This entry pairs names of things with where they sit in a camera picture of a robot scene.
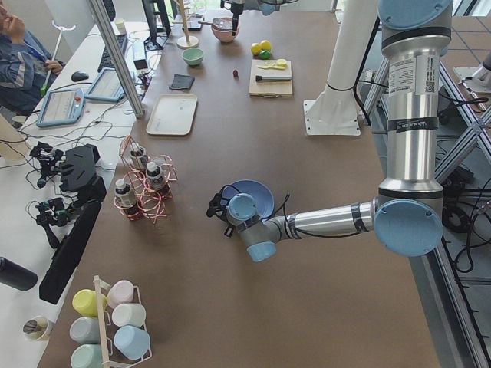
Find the lemon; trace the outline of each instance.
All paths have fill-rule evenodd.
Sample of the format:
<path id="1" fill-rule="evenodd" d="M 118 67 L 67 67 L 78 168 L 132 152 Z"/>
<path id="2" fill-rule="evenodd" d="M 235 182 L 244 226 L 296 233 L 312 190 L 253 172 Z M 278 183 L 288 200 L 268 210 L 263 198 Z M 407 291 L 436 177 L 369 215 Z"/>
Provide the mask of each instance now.
<path id="1" fill-rule="evenodd" d="M 271 42 L 269 42 L 268 40 L 262 40 L 260 45 L 262 50 L 271 51 L 273 49 Z"/>
<path id="2" fill-rule="evenodd" d="M 251 52 L 253 55 L 259 55 L 261 50 L 262 50 L 261 45 L 258 44 L 257 42 L 251 44 Z"/>

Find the brown table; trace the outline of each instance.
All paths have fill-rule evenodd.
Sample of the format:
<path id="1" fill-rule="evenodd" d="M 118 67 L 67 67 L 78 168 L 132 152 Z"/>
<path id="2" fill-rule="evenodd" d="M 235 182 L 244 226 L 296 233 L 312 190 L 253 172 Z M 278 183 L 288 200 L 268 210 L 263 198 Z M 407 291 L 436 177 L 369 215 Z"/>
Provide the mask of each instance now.
<path id="1" fill-rule="evenodd" d="M 193 130 L 148 136 L 141 120 L 132 135 L 151 156 L 174 159 L 170 217 L 129 222 L 107 195 L 40 367 L 69 365 L 77 347 L 70 301 L 93 287 L 95 274 L 140 286 L 154 354 L 141 367 L 439 366 L 409 262 L 373 233 L 283 241 L 255 264 L 238 237 L 223 236 L 225 224 L 206 217 L 213 194 L 238 179 L 263 182 L 277 204 L 291 193 L 288 213 L 369 201 L 383 179 L 369 129 L 359 137 L 305 133 L 302 103 L 324 89 L 335 16 L 246 12 L 241 24 L 231 44 L 203 27 L 200 67 L 180 60 L 180 30 L 167 44 L 144 101 L 147 118 L 160 94 L 182 93 L 167 89 L 173 75 L 191 74 Z M 292 98 L 248 95 L 249 47 L 264 38 L 274 57 L 292 60 Z"/>

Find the blue jacket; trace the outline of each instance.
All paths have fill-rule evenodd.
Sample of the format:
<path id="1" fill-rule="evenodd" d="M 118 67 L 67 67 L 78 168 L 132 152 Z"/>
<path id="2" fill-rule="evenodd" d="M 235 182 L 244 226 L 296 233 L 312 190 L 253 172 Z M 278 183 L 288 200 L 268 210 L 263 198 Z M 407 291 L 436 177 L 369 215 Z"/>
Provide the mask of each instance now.
<path id="1" fill-rule="evenodd" d="M 0 35 L 0 105 L 16 113 L 30 114 L 41 99 L 41 87 L 46 79 L 43 67 L 51 54 L 29 31 L 24 44 L 12 44 L 10 37 Z M 55 75 L 51 74 L 48 86 Z"/>

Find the lime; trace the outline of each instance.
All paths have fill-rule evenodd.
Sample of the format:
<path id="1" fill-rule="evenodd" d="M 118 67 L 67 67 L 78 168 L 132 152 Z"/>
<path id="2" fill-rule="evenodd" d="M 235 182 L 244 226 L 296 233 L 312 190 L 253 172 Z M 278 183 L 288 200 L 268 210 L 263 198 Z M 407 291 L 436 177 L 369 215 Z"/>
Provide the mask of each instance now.
<path id="1" fill-rule="evenodd" d="M 251 52 L 253 55 L 259 55 L 259 53 L 261 52 L 261 45 L 258 44 L 257 42 L 251 44 Z"/>
<path id="2" fill-rule="evenodd" d="M 260 45 L 262 50 L 271 51 L 273 49 L 271 42 L 269 42 L 268 40 L 262 40 Z"/>
<path id="3" fill-rule="evenodd" d="M 259 58 L 262 59 L 262 60 L 269 59 L 270 57 L 271 57 L 271 52 L 268 51 L 268 50 L 262 50 L 259 53 Z"/>

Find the white cup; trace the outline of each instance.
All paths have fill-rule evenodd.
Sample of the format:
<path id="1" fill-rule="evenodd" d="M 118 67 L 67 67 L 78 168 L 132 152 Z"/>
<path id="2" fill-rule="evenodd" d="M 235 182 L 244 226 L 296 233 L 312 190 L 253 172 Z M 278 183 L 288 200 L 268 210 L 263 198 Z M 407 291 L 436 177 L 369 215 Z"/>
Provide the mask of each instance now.
<path id="1" fill-rule="evenodd" d="M 133 284 L 128 280 L 118 281 L 107 293 L 107 305 L 114 309 L 122 303 L 131 303 L 133 296 Z"/>
<path id="2" fill-rule="evenodd" d="M 116 326 L 122 327 L 131 325 L 135 327 L 143 326 L 147 312 L 145 307 L 138 303 L 123 303 L 113 310 L 113 322 Z"/>
<path id="3" fill-rule="evenodd" d="M 70 326 L 70 337 L 79 344 L 100 343 L 99 320 L 89 317 L 78 318 Z"/>
<path id="4" fill-rule="evenodd" d="M 49 340 L 51 332 L 53 331 L 54 322 L 44 316 L 37 316 L 32 318 L 37 322 L 36 331 L 26 333 L 24 336 L 29 341 L 45 341 Z"/>
<path id="5" fill-rule="evenodd" d="M 124 19 L 122 19 L 122 18 L 115 19 L 114 24 L 116 25 L 117 30 L 120 32 L 120 35 L 126 34 L 126 27 L 124 26 Z"/>

